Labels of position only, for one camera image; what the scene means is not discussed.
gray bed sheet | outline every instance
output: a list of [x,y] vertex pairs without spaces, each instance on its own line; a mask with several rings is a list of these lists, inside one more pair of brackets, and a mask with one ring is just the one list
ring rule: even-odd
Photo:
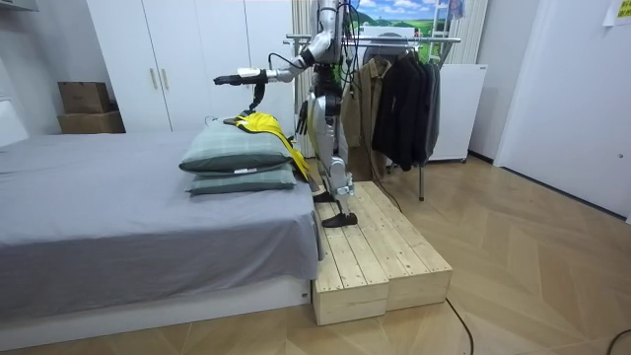
[[191,197],[196,132],[40,136],[0,148],[0,321],[316,278],[306,183]]

green pillow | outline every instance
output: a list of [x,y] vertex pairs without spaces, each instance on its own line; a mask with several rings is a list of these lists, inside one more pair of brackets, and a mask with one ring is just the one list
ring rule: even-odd
[[216,120],[193,139],[179,168],[194,174],[226,176],[243,169],[274,169],[291,160],[275,135],[247,133]]
[[291,189],[296,184],[291,164],[260,173],[236,174],[231,177],[196,176],[190,184],[191,194]]

landscape picture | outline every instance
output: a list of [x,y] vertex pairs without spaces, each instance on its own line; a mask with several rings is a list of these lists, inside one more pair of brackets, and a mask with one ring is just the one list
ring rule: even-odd
[[[418,29],[421,36],[430,36],[434,25],[436,5],[446,4],[449,0],[361,0],[357,8],[359,27],[381,26]],[[444,31],[447,9],[439,9],[437,31]],[[434,54],[438,55],[440,47],[434,46]],[[429,44],[424,44],[420,56],[429,57]]]

wooden platform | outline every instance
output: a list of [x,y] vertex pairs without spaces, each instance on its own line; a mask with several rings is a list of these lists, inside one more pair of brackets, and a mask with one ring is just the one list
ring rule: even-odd
[[[445,301],[452,268],[372,182],[356,182],[350,208],[359,224],[320,227],[324,260],[314,281],[318,324],[383,315]],[[316,205],[320,219],[335,204]]]

cabinet handle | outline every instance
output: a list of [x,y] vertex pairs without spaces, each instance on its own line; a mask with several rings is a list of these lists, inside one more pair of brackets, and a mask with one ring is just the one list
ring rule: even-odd
[[154,68],[149,69],[151,73],[151,81],[154,83],[154,89],[158,90],[158,82],[156,82],[156,73],[154,73]]
[[165,80],[165,89],[169,89],[169,79],[167,78],[167,71],[162,68],[162,78]]

